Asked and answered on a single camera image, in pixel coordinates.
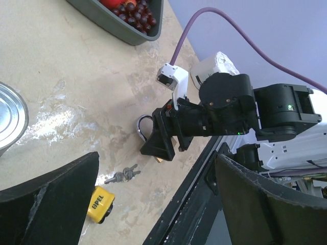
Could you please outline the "brass padlock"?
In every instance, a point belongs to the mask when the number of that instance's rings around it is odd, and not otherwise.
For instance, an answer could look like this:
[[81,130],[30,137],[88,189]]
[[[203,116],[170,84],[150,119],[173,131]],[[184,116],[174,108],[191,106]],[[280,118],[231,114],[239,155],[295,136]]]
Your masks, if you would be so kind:
[[[149,130],[145,127],[145,131],[143,131],[144,127],[143,127],[143,121],[147,119],[149,121],[152,121],[152,116],[150,114],[143,114],[141,115],[137,121],[136,121],[136,131],[139,135],[139,137],[144,141],[146,142],[150,136],[150,133],[149,133]],[[171,138],[171,143],[172,143],[172,146],[175,147],[176,144],[177,144],[177,141],[174,137]],[[158,163],[162,163],[164,162],[163,159],[161,158],[158,158],[158,157],[154,157],[154,159],[158,162]]]

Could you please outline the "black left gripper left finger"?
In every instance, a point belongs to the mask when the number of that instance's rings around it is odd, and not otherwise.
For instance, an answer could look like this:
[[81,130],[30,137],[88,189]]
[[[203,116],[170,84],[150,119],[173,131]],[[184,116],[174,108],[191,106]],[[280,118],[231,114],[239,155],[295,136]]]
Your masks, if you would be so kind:
[[99,171],[88,153],[1,191],[1,244],[78,244]]

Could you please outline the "silver key bunch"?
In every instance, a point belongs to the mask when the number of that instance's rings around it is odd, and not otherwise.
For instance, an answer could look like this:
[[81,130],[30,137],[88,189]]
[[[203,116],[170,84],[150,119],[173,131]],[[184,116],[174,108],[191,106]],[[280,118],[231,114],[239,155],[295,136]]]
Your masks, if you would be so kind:
[[140,170],[135,170],[137,167],[138,165],[135,164],[132,167],[124,168],[122,172],[115,173],[113,177],[106,180],[104,184],[120,183],[120,182],[132,180],[136,175],[141,173]]

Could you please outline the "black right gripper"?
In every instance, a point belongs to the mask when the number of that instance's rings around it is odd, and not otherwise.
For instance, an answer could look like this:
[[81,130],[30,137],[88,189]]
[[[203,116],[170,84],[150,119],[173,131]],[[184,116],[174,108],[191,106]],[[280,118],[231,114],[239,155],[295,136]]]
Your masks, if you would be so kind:
[[178,110],[174,109],[173,100],[152,113],[152,132],[147,137],[139,129],[139,136],[144,144],[140,153],[161,161],[172,161],[175,156],[174,146],[177,137],[181,152],[188,150],[194,137],[204,136],[204,107],[191,103],[189,99],[178,99]]

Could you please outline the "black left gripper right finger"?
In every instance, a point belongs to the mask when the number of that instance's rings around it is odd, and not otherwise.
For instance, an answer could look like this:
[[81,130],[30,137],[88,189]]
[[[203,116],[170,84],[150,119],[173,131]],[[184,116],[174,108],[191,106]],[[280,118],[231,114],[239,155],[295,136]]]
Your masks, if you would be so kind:
[[232,244],[326,244],[326,199],[277,184],[222,154],[215,169]]

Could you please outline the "yellow black padlock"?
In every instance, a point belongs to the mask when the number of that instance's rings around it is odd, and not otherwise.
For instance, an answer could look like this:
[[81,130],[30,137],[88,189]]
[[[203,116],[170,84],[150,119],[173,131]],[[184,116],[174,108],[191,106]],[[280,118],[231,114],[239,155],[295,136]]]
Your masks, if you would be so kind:
[[101,186],[95,186],[92,193],[87,215],[97,224],[102,224],[112,212],[115,195]]

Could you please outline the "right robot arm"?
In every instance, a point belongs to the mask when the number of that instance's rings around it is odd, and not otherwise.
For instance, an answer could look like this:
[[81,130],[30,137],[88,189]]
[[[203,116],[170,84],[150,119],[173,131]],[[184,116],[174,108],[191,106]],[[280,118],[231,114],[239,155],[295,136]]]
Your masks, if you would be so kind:
[[242,136],[232,159],[267,176],[326,171],[326,94],[306,86],[273,84],[254,89],[246,74],[215,73],[199,89],[200,103],[169,100],[152,113],[153,129],[143,155],[174,158],[173,137],[186,151],[194,137]]

